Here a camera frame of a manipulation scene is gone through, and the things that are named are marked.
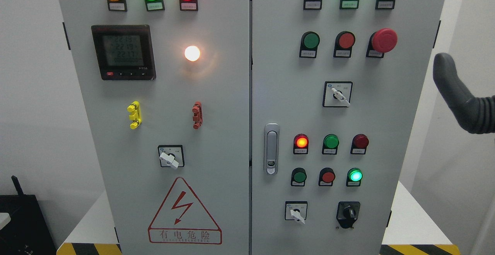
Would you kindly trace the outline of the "gray robotic hand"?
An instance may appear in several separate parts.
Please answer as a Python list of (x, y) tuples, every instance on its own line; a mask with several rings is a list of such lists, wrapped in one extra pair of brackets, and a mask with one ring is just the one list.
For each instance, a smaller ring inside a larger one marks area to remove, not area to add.
[(458, 77), (451, 55), (435, 55), (433, 79), (461, 128), (471, 134), (494, 133), (495, 97), (476, 98), (472, 95)]

